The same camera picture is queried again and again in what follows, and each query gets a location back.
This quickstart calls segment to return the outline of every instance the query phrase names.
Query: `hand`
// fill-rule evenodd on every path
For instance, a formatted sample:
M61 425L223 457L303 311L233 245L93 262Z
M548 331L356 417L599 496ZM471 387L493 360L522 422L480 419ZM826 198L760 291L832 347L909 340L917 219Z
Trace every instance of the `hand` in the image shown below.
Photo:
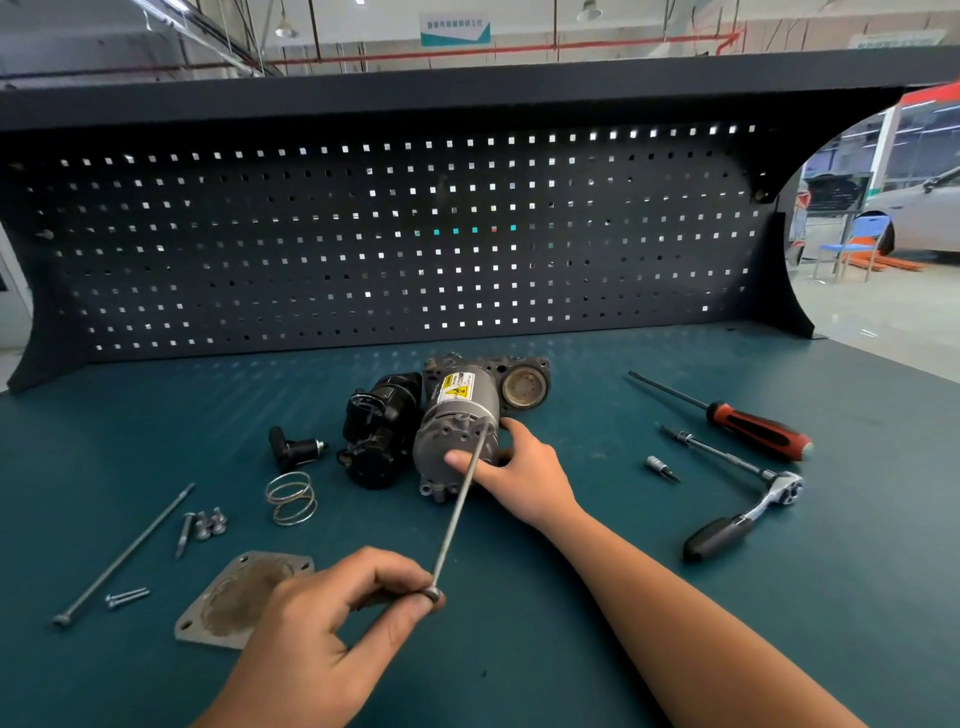
M361 548L326 571L274 589L236 667L194 728L340 728L359 713L417 622L443 606L417 562ZM337 629L384 592L403 595L348 649Z
M473 474L476 481L493 493L508 511L539 531L563 515L579 510L557 452L538 440L523 423L510 418L500 423L514 437L510 463L496 468L478 461ZM469 452L453 449L444 456L444 461L454 470L466 473L470 456Z

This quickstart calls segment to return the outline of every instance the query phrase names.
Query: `left hand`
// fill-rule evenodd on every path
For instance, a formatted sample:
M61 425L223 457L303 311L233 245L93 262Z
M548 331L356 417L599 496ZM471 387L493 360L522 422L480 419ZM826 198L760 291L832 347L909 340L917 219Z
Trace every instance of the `left hand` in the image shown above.
M416 594L430 573L369 546L326 571L281 582L213 705L194 728L341 728L370 697L414 627L443 606ZM400 596L352 649L337 637L350 610Z

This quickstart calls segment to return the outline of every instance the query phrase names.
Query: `white car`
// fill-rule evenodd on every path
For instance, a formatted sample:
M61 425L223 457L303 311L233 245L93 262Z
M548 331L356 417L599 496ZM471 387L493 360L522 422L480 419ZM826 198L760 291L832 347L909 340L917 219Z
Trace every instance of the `white car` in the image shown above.
M960 252L960 167L923 184L881 192L870 198L865 215L890 217L877 251Z

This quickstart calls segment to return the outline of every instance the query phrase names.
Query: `blue chair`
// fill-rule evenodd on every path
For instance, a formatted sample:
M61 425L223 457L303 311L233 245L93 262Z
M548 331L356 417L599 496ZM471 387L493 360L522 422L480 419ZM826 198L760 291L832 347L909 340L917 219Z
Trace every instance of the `blue chair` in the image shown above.
M850 263L850 256L847 254L870 253L870 265L867 266L867 273L863 277L863 282L867 282L870 279L870 271L874 267L877 245L889 222L890 218L886 215L864 215L863 217L856 218L851 226L850 235L843 243L830 243L817 248L817 260L813 265L813 279L819 280L817 278L817 271L820 269L820 263L823 261L821 255L823 251L836 255L833 267L833 282L836 282L847 274L847 266ZM870 244L859 242L863 240L873 240L873 242Z

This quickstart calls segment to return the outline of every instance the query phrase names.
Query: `workbench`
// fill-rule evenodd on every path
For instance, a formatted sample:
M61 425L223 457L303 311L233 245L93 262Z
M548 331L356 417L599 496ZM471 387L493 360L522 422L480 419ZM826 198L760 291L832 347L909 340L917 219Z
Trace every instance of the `workbench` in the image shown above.
M548 400L522 420L552 444L597 519L703 590L875 728L955 725L960 696L960 387L835 342L756 324L639 328L324 351L93 365L0 397L3 723L185 725L237 652L174 640L177 617L238 554L312 556L321 569L363 545L427 568L451 503L413 473L387 491L351 484L332 452L305 466L320 509L281 528L263 497L267 430L333 449L348 395L417 370L435 352L537 354ZM681 544L744 510L759 483L685 450L655 422L774 469L703 413L626 378L636 369L808 433L803 497L746 542L695 567ZM683 479L642 467L655 454ZM181 488L215 505L226 535L174 562L171 517L66 630L50 625ZM116 612L107 591L153 593ZM573 570L491 497L471 494L442 587L446 608L404 645L356 726L636 726L666 722ZM377 610L352 615L343 638ZM637 619L643 619L637 611Z

